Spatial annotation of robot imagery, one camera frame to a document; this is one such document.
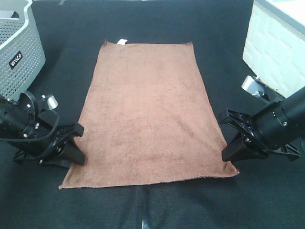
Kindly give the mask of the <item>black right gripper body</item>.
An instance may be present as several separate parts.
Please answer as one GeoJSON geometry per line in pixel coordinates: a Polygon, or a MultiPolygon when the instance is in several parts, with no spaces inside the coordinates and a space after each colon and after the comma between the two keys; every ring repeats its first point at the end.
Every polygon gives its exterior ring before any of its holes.
{"type": "Polygon", "coordinates": [[[299,159],[299,150],[292,142],[301,137],[301,102],[281,101],[248,115],[242,135],[250,138],[267,157],[276,154],[290,161],[299,159]]]}

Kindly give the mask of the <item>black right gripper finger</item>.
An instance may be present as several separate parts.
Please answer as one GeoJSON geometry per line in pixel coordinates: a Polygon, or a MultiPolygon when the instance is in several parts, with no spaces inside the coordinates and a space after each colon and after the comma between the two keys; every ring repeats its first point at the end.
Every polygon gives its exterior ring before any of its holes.
{"type": "Polygon", "coordinates": [[[235,129],[244,128],[247,119],[247,114],[236,112],[230,109],[225,109],[219,113],[220,124],[229,125],[235,129]]]}
{"type": "Polygon", "coordinates": [[[237,135],[222,150],[222,160],[225,162],[266,158],[267,153],[263,152],[250,138],[243,135],[237,135]]]}

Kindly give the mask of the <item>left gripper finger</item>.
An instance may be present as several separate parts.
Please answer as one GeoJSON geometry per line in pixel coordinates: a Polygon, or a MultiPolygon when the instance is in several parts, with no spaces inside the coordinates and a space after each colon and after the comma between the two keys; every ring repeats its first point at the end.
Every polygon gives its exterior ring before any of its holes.
{"type": "Polygon", "coordinates": [[[69,139],[65,144],[63,158],[78,165],[85,164],[85,154],[78,148],[74,139],[69,139]]]}
{"type": "Polygon", "coordinates": [[[83,133],[84,127],[79,123],[63,126],[62,134],[67,138],[82,137],[83,133]]]}

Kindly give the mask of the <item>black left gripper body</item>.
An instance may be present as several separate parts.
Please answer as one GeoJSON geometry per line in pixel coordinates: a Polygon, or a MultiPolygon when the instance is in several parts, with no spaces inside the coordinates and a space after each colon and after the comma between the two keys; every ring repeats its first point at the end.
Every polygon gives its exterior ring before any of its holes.
{"type": "Polygon", "coordinates": [[[55,109],[44,110],[42,97],[37,99],[31,92],[23,92],[22,98],[26,100],[28,122],[13,142],[19,149],[13,161],[18,164],[35,161],[41,165],[63,160],[63,150],[69,138],[62,134],[59,114],[55,109]]]}

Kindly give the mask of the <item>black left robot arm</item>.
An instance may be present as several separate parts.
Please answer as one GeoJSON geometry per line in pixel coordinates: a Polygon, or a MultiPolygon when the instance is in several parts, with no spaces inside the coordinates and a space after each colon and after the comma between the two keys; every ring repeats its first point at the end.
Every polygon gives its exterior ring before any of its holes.
{"type": "Polygon", "coordinates": [[[86,156],[74,141],[83,135],[84,128],[79,123],[59,125],[57,106],[52,94],[36,99],[25,91],[17,103],[0,98],[0,139],[18,149],[14,162],[64,166],[66,160],[84,165],[86,156]]]}

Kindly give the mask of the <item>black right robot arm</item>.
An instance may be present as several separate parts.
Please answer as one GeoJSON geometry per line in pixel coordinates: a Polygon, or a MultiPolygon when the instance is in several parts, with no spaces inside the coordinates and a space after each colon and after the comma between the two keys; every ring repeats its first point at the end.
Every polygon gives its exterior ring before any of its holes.
{"type": "Polygon", "coordinates": [[[271,102],[254,115],[226,109],[220,123],[238,130],[222,150],[223,161],[266,159],[270,154],[294,161],[305,149],[305,90],[271,102]]]}

